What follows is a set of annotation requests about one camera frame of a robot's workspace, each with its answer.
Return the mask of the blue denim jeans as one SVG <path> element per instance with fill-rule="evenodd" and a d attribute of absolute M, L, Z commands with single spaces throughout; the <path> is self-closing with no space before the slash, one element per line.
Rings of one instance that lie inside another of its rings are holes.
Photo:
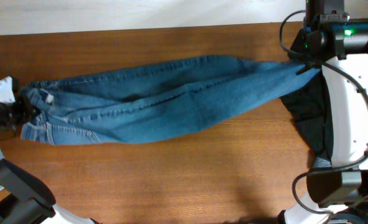
<path fill-rule="evenodd" d="M 304 87 L 317 69 L 223 55 L 29 83 L 25 140 L 142 144 L 196 133 Z"/>

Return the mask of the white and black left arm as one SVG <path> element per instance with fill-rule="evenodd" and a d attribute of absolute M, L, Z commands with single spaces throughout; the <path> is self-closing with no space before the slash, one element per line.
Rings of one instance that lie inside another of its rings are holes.
<path fill-rule="evenodd" d="M 25 96 L 0 103 L 0 126 L 30 121 L 39 111 Z M 51 190 L 38 178 L 5 159 L 0 148 L 0 224 L 97 224 L 57 205 Z"/>

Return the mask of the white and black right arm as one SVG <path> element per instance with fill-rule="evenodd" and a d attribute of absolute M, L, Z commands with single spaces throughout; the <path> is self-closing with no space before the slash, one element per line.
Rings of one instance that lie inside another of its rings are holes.
<path fill-rule="evenodd" d="M 343 1 L 307 1 L 290 58 L 320 68 L 329 92 L 333 151 L 329 167 L 302 174 L 307 192 L 279 223 L 334 223 L 335 214 L 368 208 L 368 22 L 351 21 Z"/>

